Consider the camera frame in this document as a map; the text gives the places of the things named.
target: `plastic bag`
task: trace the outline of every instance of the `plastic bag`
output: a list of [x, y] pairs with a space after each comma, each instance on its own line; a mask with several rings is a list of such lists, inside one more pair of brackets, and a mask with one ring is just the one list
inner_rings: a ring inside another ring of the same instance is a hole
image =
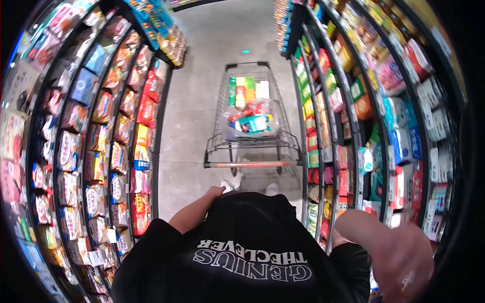
[[228, 139], [272, 137], [279, 134], [279, 116], [274, 100], [257, 98], [247, 102], [241, 111], [229, 106], [219, 124]]

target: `pink package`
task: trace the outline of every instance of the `pink package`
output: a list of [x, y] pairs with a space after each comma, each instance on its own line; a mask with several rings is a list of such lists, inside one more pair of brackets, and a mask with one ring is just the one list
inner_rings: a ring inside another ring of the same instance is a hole
[[323, 177], [325, 179], [325, 184], [333, 184], [333, 167], [332, 166], [325, 167], [325, 171], [323, 172]]

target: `hand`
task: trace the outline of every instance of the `hand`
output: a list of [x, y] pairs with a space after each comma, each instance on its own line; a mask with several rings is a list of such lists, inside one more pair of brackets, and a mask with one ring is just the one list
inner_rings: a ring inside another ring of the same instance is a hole
[[425, 287], [433, 274], [430, 241], [413, 224], [404, 224], [378, 235], [369, 253], [384, 302], [409, 301]]
[[219, 198], [222, 195], [224, 190], [226, 190], [225, 186], [222, 186], [222, 187], [211, 186], [205, 195], [214, 201], [215, 199]]

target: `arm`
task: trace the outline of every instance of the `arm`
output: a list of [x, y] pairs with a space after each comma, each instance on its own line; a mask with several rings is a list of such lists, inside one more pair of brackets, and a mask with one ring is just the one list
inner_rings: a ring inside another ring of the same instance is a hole
[[179, 210], [168, 223], [182, 234], [194, 229], [203, 222], [210, 206], [225, 189], [224, 186], [212, 186], [202, 197]]
[[388, 302], [412, 298], [433, 273], [430, 241], [414, 224], [389, 229], [371, 214], [350, 209], [335, 222], [332, 247], [348, 242], [371, 255], [374, 278]]

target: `concrete floor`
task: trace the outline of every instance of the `concrete floor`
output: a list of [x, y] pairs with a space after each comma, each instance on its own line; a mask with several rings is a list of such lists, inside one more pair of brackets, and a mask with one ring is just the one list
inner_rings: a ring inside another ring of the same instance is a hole
[[[219, 186], [223, 179], [240, 184], [241, 191], [262, 193], [270, 183], [278, 183], [280, 193], [297, 207], [300, 218], [301, 167], [287, 167], [282, 176], [278, 176], [276, 168], [242, 169], [236, 178], [229, 168], [203, 167], [206, 143], [214, 132], [219, 87], [228, 63], [269, 61], [291, 132], [299, 137], [290, 62], [280, 56], [276, 46], [274, 1], [226, 0], [170, 13], [186, 36], [190, 51], [184, 67], [173, 72], [165, 109], [159, 166], [160, 218], [168, 221], [210, 186]], [[250, 53], [241, 53], [245, 49]], [[274, 148], [238, 150], [235, 156], [253, 161], [276, 160]], [[214, 152], [210, 160], [215, 159], [228, 161], [228, 151]]]

